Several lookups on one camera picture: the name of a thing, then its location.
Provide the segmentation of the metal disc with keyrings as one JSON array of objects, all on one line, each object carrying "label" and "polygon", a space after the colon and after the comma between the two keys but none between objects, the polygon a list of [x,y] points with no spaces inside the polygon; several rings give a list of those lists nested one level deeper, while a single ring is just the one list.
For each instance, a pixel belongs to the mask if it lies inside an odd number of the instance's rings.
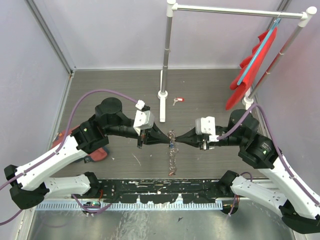
[{"label": "metal disc with keyrings", "polygon": [[174,148],[170,148],[169,146],[169,173],[168,176],[172,177],[176,174],[177,171],[177,164],[176,164],[176,155],[179,152],[179,150],[176,148],[176,135],[173,130],[170,130],[167,133],[167,136],[170,138],[170,143],[174,144]]}]

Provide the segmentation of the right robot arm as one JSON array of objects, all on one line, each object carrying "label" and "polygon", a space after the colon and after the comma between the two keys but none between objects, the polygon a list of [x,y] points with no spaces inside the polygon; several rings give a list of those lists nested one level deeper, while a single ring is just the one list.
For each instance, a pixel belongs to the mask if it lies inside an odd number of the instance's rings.
[{"label": "right robot arm", "polygon": [[249,198],[280,216],[300,234],[320,231],[320,197],[297,175],[272,139],[258,133],[259,121],[245,109],[231,112],[226,127],[215,126],[213,117],[198,118],[195,127],[176,137],[201,150],[238,146],[238,156],[277,187],[272,191],[228,170],[218,181],[225,197],[233,194]]}]

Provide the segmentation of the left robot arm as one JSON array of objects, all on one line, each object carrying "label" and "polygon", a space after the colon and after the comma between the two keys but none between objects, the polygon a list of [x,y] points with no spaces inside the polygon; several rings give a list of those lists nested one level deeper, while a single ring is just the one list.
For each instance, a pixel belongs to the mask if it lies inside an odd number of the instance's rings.
[{"label": "left robot arm", "polygon": [[13,202],[26,210],[47,197],[97,197],[101,185],[93,172],[73,177],[54,178],[53,175],[108,145],[109,136],[136,139],[138,148],[169,144],[170,139],[155,124],[150,108],[141,100],[136,107],[135,118],[130,119],[123,114],[118,98],[106,98],[95,107],[94,115],[74,128],[59,145],[25,165],[7,166],[4,174],[11,185],[9,192]]}]

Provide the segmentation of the key with red tag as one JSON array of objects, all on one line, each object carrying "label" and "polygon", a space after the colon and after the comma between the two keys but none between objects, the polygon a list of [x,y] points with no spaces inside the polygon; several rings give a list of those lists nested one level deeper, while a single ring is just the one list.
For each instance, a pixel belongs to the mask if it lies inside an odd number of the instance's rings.
[{"label": "key with red tag", "polygon": [[176,97],[176,98],[174,98],[173,99],[173,106],[176,104],[176,103],[178,103],[178,102],[184,102],[185,101],[185,99],[184,98],[182,98],[182,97]]}]

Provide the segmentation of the red cloth on hanger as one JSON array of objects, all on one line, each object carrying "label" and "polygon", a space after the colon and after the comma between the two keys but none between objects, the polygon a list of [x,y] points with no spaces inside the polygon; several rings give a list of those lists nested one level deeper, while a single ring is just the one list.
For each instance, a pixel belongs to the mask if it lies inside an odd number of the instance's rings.
[{"label": "red cloth on hanger", "polygon": [[276,38],[277,30],[278,28],[275,27],[272,31],[267,30],[259,35],[259,43],[252,48],[251,55],[247,56],[239,64],[240,72],[229,86],[229,89],[233,92],[226,102],[226,110],[232,109],[252,86],[262,63]]}]

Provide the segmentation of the white clothes rack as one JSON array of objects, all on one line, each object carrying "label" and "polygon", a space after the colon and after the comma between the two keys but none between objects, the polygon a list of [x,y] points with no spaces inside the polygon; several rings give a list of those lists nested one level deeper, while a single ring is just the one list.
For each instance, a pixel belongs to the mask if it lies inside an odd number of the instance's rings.
[{"label": "white clothes rack", "polygon": [[166,28],[165,28],[165,41],[164,41],[164,54],[162,70],[160,71],[160,89],[157,93],[159,99],[159,120],[161,123],[166,121],[166,99],[168,97],[167,82],[168,82],[168,68],[169,68],[169,55],[170,55],[170,42],[172,33],[172,22],[174,12],[201,12],[201,13],[215,13],[215,14],[228,14],[228,15],[242,15],[242,16],[255,16],[255,17],[269,17],[272,18],[268,31],[272,31],[278,27],[281,19],[298,19],[299,23],[292,34],[289,36],[281,50],[277,53],[269,67],[265,70],[255,87],[245,93],[242,102],[248,109],[253,105],[253,98],[256,96],[262,84],[266,81],[272,73],[275,66],[278,64],[282,56],[285,55],[288,48],[292,45],[303,28],[307,26],[312,17],[317,13],[315,6],[308,7],[305,11],[300,13],[286,12],[289,0],[282,0],[276,11],[267,10],[254,10],[254,9],[240,9],[240,8],[227,8],[227,7],[213,7],[213,6],[196,6],[179,4],[175,0],[168,0],[166,2]]}]

